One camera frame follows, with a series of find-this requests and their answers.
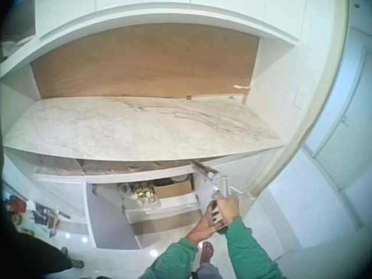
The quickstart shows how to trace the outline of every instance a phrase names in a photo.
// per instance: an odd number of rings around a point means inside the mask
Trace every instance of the red object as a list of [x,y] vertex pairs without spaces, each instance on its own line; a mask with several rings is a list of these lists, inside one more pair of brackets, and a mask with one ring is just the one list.
[[26,212],[26,203],[16,196],[11,196],[10,209],[15,213],[24,213]]

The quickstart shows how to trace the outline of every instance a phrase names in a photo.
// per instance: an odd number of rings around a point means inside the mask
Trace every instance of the green sleeve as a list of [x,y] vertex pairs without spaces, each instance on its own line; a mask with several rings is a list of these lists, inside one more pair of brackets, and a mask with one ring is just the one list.
[[191,274],[191,265],[194,262],[197,251],[198,248],[194,244],[183,238],[177,243],[170,245],[167,251],[161,254],[140,278],[187,279]]
[[236,217],[226,232],[228,255],[237,279],[285,278],[277,264],[245,227],[242,218]]

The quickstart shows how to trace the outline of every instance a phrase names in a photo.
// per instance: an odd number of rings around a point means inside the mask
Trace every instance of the wooden back panel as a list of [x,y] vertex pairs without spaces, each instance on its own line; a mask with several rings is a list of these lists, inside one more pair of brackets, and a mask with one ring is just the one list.
[[32,67],[42,98],[244,93],[259,38],[193,24],[146,24],[93,34]]

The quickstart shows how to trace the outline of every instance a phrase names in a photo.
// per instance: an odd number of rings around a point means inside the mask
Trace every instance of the cardboard box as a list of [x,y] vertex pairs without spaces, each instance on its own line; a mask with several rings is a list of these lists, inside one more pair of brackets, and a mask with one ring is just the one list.
[[190,179],[164,186],[154,185],[153,188],[159,199],[171,198],[172,196],[182,196],[192,192]]

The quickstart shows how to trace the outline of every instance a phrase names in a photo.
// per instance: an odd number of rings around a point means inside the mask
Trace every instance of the gray pants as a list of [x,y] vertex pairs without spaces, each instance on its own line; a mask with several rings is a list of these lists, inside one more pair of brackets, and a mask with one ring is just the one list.
[[211,263],[202,263],[196,273],[199,279],[222,279],[219,269]]

